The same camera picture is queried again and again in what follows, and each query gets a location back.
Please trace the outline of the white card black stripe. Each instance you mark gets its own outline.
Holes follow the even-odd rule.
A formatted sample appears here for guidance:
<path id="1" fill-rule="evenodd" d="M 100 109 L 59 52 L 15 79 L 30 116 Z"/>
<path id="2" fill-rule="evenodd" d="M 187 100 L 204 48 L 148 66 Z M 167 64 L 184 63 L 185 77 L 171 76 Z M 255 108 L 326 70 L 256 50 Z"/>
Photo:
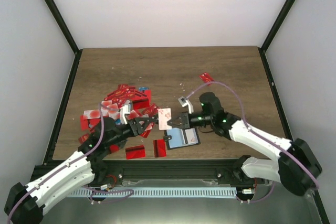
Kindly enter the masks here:
<path id="1" fill-rule="evenodd" d="M 198 136 L 195 129 L 187 129 L 184 131 L 184 133 L 185 133 L 184 139 L 186 145 L 194 145 L 198 143 Z"/>

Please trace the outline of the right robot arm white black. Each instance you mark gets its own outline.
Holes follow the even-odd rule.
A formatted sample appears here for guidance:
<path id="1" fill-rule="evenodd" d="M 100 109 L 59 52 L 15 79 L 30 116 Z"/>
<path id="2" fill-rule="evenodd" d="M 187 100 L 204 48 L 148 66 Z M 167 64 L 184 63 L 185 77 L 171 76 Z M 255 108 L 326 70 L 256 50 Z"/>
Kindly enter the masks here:
<path id="1" fill-rule="evenodd" d="M 322 167 L 305 140 L 277 137 L 249 125 L 243 118 L 225 111 L 213 92 L 201 94 L 199 101 L 202 109 L 194 112 L 189 100 L 181 97 L 179 102 L 188 111 L 169 118 L 167 125 L 181 130 L 210 126 L 216 135 L 266 156 L 266 159 L 241 157 L 233 170 L 235 181 L 244 184 L 251 178 L 272 180 L 297 196 L 318 188 Z"/>

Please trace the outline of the black leather card holder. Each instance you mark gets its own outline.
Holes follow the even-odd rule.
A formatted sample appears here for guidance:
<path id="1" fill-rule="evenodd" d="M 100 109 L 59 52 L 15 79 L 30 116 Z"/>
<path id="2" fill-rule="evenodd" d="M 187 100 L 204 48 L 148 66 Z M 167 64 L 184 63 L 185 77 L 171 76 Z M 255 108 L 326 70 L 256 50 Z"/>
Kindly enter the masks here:
<path id="1" fill-rule="evenodd" d="M 194 144 L 194 145 L 186 145 L 185 144 L 185 130 L 183 129 L 177 129 L 177 128 L 172 128 L 170 130 L 164 130 L 164 141 L 166 143 L 166 148 L 168 150 L 173 150 L 173 149 L 177 149 L 177 148 L 183 148 L 183 147 L 190 147 L 190 146 L 194 146 L 194 145 L 199 145 L 200 142 L 200 138 L 197 132 L 197 136 L 198 136 L 198 143 Z"/>

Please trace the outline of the white card blossom print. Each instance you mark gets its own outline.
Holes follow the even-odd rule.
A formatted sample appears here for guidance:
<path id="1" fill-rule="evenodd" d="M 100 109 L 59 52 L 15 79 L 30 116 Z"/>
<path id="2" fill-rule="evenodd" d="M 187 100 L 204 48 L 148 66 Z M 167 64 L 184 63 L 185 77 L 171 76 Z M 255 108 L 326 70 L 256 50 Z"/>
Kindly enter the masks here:
<path id="1" fill-rule="evenodd" d="M 168 121 L 171 119 L 171 109 L 164 108 L 158 109 L 159 130 L 170 130 L 172 127 L 168 125 Z"/>

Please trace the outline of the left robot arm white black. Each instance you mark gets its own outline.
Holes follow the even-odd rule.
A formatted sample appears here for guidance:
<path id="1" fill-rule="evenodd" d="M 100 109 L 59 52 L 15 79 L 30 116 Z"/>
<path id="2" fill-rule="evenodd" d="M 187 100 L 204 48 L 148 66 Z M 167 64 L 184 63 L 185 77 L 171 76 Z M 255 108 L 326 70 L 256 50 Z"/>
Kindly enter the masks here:
<path id="1" fill-rule="evenodd" d="M 65 161 L 42 177 L 9 191 L 4 211 L 7 223 L 41 223 L 44 216 L 71 192 L 91 182 L 102 184 L 107 170 L 102 161 L 112 145 L 123 145 L 128 138 L 142 134 L 158 117 L 137 117 L 117 125 L 103 118 L 78 149 Z"/>

